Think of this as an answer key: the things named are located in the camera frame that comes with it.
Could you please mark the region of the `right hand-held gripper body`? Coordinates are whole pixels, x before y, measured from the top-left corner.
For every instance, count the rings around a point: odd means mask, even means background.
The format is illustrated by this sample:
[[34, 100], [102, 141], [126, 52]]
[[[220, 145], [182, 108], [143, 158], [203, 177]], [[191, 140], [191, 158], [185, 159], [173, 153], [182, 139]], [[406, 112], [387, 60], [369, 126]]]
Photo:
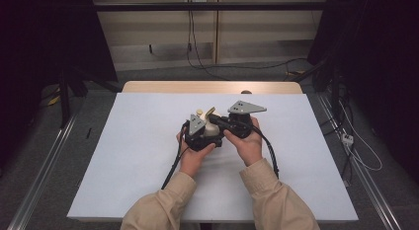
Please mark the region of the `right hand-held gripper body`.
[[239, 138], [250, 135], [253, 128], [251, 114], [265, 112], [265, 107], [257, 106], [244, 101], [237, 101], [229, 109], [228, 121], [229, 130]]

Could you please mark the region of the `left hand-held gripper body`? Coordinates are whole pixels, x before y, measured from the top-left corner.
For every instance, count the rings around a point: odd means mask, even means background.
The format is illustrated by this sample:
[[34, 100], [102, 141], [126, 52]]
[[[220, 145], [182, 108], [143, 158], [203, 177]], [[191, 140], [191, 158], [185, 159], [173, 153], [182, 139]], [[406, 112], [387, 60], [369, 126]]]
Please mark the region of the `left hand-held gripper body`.
[[204, 148], [204, 133], [206, 122], [197, 115], [191, 115], [188, 120], [185, 141], [194, 151], [200, 151]]

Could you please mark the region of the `glass jar with cream lid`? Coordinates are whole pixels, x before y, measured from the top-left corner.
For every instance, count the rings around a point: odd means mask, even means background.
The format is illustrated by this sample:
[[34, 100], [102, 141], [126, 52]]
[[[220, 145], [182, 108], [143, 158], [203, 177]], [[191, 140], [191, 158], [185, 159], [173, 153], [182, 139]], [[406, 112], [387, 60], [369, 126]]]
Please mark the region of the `glass jar with cream lid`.
[[202, 109], [196, 110], [196, 115], [206, 122], [204, 137], [217, 136], [220, 133], [219, 127], [216, 124], [210, 122], [210, 115], [220, 116], [220, 113], [215, 110], [215, 107], [210, 108], [207, 111]]

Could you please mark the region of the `person's left hand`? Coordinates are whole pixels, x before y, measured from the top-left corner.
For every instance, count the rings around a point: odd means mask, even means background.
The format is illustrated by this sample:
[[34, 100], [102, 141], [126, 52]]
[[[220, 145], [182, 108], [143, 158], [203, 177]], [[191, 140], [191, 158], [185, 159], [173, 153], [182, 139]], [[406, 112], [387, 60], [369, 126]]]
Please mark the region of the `person's left hand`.
[[194, 151], [185, 141], [182, 140], [183, 135], [181, 133], [178, 133], [176, 138], [181, 142], [181, 160], [179, 171], [193, 178], [199, 171], [205, 157], [215, 148], [215, 145], [212, 143], [200, 151]]

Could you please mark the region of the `person's right hand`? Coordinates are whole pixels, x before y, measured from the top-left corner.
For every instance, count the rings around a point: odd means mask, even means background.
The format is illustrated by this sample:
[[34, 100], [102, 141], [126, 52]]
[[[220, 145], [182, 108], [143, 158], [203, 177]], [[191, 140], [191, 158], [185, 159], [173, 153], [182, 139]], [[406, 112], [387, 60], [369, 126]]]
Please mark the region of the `person's right hand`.
[[223, 134], [235, 146], [239, 157], [243, 160], [246, 167], [263, 158], [262, 137], [255, 131], [252, 131], [246, 138], [239, 138], [227, 129]]

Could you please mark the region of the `wooden table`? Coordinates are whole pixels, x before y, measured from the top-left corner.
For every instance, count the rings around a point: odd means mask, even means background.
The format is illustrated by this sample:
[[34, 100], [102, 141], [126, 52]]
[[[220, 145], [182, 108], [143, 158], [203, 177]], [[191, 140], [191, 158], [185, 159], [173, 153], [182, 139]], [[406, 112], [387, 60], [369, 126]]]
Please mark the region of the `wooden table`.
[[124, 93], [301, 94], [296, 82], [128, 81]]

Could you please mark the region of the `white table mat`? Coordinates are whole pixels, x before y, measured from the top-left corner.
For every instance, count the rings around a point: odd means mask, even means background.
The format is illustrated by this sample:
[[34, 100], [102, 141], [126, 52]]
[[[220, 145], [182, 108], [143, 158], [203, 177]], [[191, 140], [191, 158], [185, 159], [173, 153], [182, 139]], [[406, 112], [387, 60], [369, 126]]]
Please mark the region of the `white table mat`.
[[321, 222], [355, 221], [356, 210], [308, 98], [295, 95], [117, 95], [68, 215], [80, 221], [119, 221], [142, 196], [158, 191], [176, 157], [176, 135], [197, 109], [224, 115], [238, 100], [265, 107], [257, 118], [270, 141], [280, 179]]

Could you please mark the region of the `black horizontal beam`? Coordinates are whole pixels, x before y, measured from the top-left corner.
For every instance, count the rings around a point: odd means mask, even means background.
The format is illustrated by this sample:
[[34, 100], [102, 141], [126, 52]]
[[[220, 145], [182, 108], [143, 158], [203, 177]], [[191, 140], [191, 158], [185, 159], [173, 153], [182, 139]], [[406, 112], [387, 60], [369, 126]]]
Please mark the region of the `black horizontal beam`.
[[324, 2], [284, 3], [141, 3], [141, 4], [97, 4], [96, 11], [314, 11], [325, 10], [331, 5]]

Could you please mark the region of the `black metal stand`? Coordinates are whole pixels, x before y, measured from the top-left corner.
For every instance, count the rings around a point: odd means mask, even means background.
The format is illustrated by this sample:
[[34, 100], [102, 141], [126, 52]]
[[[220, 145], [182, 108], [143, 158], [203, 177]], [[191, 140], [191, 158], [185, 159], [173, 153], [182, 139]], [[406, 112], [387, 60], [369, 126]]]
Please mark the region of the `black metal stand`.
[[76, 97], [85, 97], [88, 93], [83, 82], [82, 72], [75, 67], [63, 69], [59, 74], [59, 98], [61, 101], [61, 128], [64, 128], [70, 120], [69, 93], [71, 89]]

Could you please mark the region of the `yellow tape piece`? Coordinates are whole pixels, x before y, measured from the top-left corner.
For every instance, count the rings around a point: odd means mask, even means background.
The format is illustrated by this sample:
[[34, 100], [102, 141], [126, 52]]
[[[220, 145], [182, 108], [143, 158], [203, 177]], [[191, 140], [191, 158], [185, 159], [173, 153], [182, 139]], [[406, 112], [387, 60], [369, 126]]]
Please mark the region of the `yellow tape piece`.
[[51, 95], [49, 102], [47, 103], [49, 106], [55, 105], [60, 100], [60, 89], [57, 88]]

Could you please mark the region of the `black curtain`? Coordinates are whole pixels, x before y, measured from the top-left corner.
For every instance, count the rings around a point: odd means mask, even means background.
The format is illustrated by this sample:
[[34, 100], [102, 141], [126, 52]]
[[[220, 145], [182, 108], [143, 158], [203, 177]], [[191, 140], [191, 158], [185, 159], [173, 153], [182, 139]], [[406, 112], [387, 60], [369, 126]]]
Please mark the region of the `black curtain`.
[[0, 167], [14, 156], [42, 100], [64, 80], [117, 81], [93, 0], [0, 0]]
[[419, 0], [326, 0], [312, 64], [345, 32], [337, 61], [392, 157], [419, 184]]

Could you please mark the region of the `wooden wall post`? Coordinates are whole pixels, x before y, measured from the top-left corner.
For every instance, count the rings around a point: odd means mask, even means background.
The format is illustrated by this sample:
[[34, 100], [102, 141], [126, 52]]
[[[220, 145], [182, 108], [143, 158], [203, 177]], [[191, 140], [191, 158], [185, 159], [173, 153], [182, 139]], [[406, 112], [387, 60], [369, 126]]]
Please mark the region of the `wooden wall post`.
[[[219, 0], [213, 0], [213, 3], [218, 3]], [[212, 63], [218, 64], [218, 11], [213, 11], [213, 42], [212, 42]]]

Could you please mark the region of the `metal floor rail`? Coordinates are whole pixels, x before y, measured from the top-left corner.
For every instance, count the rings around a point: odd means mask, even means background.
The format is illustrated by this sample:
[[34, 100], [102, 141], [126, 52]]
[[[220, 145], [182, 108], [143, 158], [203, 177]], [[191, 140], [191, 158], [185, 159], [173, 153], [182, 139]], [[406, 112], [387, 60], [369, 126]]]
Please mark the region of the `metal floor rail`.
[[[344, 119], [349, 125], [348, 128], [345, 126], [339, 126], [337, 116], [332, 114], [331, 102], [325, 95], [317, 95], [317, 99], [328, 117], [328, 122], [332, 125], [334, 132], [340, 140], [340, 143], [343, 145], [345, 153], [349, 156], [352, 169], [357, 173], [357, 176], [363, 185], [363, 188], [366, 191], [370, 201], [372, 202], [372, 205], [374, 206], [374, 209], [384, 228], [386, 230], [401, 230], [400, 224], [398, 223], [394, 212], [392, 211], [388, 201], [381, 193], [377, 183], [372, 176], [372, 172], [377, 172], [382, 169], [382, 161], [380, 157], [371, 147], [371, 145], [356, 130], [350, 116], [346, 112], [345, 107], [341, 102], [338, 103], [337, 108], [342, 111]], [[379, 166], [377, 168], [373, 168], [370, 165], [367, 165], [360, 156], [358, 150], [355, 148], [355, 144], [352, 144], [351, 146], [343, 144], [341, 141], [341, 135], [343, 133], [350, 135], [353, 134], [357, 141], [363, 143], [377, 158]]]
[[77, 115], [72, 115], [63, 128], [61, 128], [49, 149], [47, 156], [38, 171], [35, 180], [27, 191], [17, 212], [15, 213], [7, 230], [26, 230], [29, 220], [42, 196], [46, 182], [51, 175], [58, 157], [70, 135]]

